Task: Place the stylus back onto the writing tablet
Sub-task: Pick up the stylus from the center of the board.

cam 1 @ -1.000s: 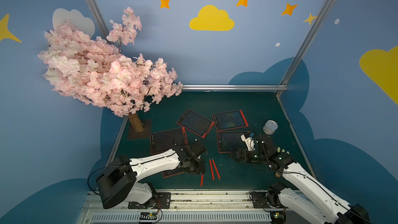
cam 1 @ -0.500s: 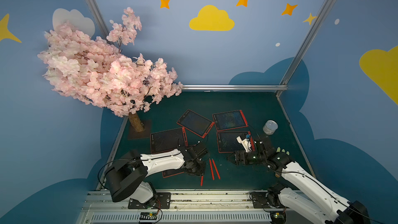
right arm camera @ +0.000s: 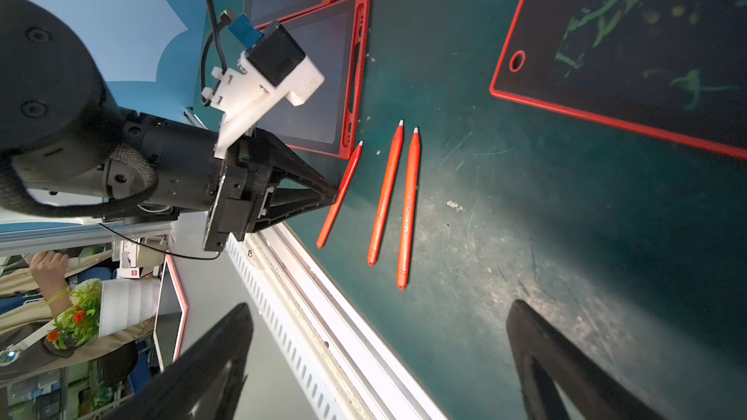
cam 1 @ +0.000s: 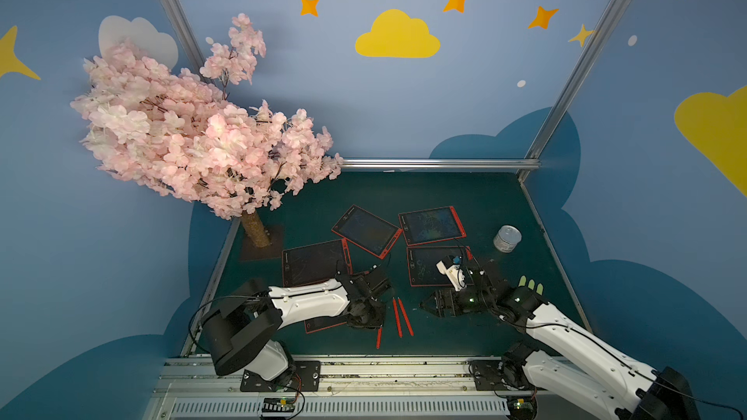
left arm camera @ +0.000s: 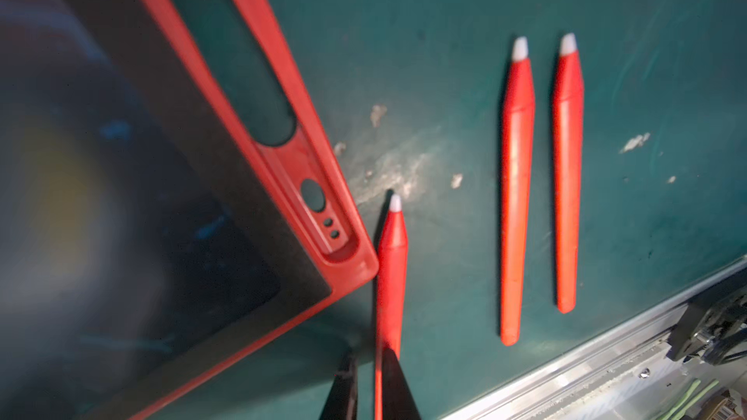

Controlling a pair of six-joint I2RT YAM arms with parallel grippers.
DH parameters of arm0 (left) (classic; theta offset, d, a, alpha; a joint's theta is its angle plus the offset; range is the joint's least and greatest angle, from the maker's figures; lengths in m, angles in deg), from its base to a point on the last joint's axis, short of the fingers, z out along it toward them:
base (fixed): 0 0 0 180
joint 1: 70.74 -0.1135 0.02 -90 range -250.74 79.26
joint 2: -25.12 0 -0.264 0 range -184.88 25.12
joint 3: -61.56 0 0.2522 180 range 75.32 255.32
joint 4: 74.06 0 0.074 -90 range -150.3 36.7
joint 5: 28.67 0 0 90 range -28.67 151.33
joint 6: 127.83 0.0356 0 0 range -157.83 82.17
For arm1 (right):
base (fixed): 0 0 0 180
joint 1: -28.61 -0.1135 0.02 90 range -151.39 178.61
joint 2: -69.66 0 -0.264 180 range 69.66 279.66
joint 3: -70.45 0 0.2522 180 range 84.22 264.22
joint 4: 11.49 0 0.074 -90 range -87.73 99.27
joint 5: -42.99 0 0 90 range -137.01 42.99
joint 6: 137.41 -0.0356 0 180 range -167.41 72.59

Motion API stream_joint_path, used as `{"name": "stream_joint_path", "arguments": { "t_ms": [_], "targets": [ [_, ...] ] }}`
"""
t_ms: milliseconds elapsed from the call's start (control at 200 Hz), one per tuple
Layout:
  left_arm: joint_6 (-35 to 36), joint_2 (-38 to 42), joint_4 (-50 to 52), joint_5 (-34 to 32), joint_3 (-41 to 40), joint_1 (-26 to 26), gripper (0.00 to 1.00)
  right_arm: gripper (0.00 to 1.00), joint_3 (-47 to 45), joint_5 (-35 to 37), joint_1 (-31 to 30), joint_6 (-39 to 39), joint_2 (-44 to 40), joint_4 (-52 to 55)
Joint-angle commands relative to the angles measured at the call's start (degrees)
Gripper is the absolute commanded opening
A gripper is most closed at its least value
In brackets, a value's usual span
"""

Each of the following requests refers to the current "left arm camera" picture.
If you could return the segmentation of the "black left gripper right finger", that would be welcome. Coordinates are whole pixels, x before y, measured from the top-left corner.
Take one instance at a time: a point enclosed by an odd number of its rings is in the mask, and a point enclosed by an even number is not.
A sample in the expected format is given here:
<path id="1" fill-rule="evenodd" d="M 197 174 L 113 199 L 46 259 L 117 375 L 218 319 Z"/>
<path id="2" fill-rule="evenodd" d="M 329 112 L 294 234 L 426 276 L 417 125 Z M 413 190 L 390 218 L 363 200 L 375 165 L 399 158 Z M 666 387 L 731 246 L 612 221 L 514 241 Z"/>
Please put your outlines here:
<path id="1" fill-rule="evenodd" d="M 381 407 L 383 420 L 420 420 L 421 416 L 395 352 L 382 352 Z"/>

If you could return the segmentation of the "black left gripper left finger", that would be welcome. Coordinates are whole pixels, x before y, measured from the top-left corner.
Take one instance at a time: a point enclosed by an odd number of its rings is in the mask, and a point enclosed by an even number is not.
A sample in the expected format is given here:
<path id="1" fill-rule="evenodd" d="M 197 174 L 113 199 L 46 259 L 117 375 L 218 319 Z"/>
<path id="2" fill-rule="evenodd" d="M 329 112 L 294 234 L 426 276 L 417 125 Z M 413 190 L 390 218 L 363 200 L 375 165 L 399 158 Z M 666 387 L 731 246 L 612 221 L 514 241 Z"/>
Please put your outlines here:
<path id="1" fill-rule="evenodd" d="M 334 382 L 320 420 L 356 420 L 358 412 L 358 369 L 352 352 L 345 354 L 336 371 Z"/>

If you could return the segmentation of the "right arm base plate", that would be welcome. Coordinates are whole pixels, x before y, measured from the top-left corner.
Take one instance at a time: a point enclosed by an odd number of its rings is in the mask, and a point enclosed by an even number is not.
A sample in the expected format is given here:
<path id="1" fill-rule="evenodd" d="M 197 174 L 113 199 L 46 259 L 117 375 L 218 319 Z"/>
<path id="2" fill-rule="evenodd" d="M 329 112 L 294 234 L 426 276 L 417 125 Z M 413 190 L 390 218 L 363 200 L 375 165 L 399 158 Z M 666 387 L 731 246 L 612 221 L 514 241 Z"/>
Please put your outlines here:
<path id="1" fill-rule="evenodd" d="M 746 284 L 722 282 L 694 297 L 667 340 L 673 362 L 718 367 L 746 358 Z"/>

